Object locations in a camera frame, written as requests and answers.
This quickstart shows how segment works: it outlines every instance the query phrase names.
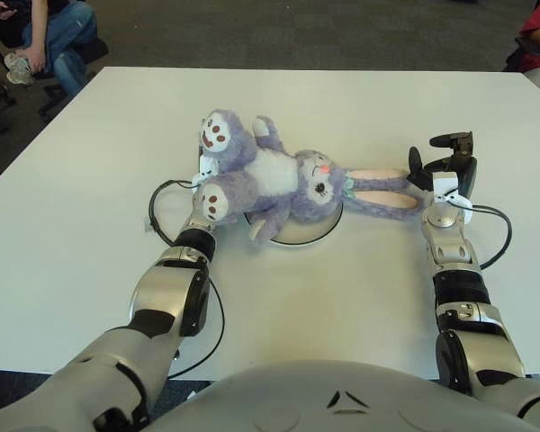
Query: bunny face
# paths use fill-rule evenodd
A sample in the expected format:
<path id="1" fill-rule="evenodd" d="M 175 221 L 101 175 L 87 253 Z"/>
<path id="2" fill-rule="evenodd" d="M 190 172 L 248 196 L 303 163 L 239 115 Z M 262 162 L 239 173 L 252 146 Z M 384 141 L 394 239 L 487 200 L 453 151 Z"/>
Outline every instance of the bunny face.
<path id="1" fill-rule="evenodd" d="M 292 213 L 302 221 L 315 221 L 332 213 L 342 200 L 346 171 L 314 150 L 296 154 L 298 191 L 292 198 Z"/>

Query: blue jeans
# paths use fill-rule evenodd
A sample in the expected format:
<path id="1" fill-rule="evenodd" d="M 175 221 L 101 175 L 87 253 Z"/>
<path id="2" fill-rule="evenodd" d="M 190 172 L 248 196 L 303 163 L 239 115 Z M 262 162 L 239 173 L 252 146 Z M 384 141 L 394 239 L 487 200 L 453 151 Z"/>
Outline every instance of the blue jeans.
<path id="1" fill-rule="evenodd" d="M 91 42 L 96 34 L 94 10 L 84 2 L 72 2 L 48 19 L 44 72 L 52 72 L 70 97 L 86 85 L 86 66 L 72 45 Z M 24 28 L 22 38 L 25 48 L 32 44 L 32 23 Z"/>

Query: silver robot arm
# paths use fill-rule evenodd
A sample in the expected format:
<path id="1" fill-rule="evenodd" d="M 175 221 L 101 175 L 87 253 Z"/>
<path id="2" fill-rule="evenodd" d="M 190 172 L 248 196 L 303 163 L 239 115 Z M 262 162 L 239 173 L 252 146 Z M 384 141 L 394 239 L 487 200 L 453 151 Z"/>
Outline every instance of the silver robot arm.
<path id="1" fill-rule="evenodd" d="M 500 312 L 491 304 L 472 244 L 464 237 L 467 215 L 450 204 L 461 198 L 458 176 L 434 173 L 433 186 L 422 232 L 436 294 L 440 382 L 540 427 L 540 382 L 525 377 Z"/>
<path id="2" fill-rule="evenodd" d="M 200 209 L 195 195 L 175 245 L 136 286 L 130 323 L 108 330 L 38 390 L 0 409 L 0 431 L 130 431 L 149 423 L 180 343 L 206 319 L 215 240 Z"/>

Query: stuffed bunny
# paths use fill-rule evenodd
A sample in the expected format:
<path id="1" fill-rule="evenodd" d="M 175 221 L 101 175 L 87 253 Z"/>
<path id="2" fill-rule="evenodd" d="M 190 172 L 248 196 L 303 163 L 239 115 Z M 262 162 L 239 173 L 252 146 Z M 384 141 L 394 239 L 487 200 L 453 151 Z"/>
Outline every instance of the stuffed bunny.
<path id="1" fill-rule="evenodd" d="M 250 237 L 265 241 L 280 231 L 290 214 L 300 221 L 316 221 L 340 202 L 393 219 L 419 210 L 416 198 L 398 193 L 408 185 L 404 171 L 348 171 L 314 150 L 292 157 L 267 117 L 256 117 L 253 131 L 255 137 L 226 110 L 213 111 L 202 124 L 203 153 L 218 160 L 220 172 L 198 192 L 210 221 L 229 223 L 247 212 Z"/>

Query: gray carpet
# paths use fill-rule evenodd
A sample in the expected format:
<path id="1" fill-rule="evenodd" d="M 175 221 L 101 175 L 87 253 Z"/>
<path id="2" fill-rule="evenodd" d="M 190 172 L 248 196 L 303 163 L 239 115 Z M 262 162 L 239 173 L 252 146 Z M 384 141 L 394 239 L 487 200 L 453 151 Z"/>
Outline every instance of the gray carpet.
<path id="1" fill-rule="evenodd" d="M 500 71 L 534 0 L 89 0 L 110 55 L 91 65 Z M 0 66 L 0 77 L 4 69 Z M 11 85 L 0 173 L 42 130 L 41 85 Z M 0 407 L 45 377 L 0 372 Z M 203 382 L 169 383 L 156 415 Z"/>

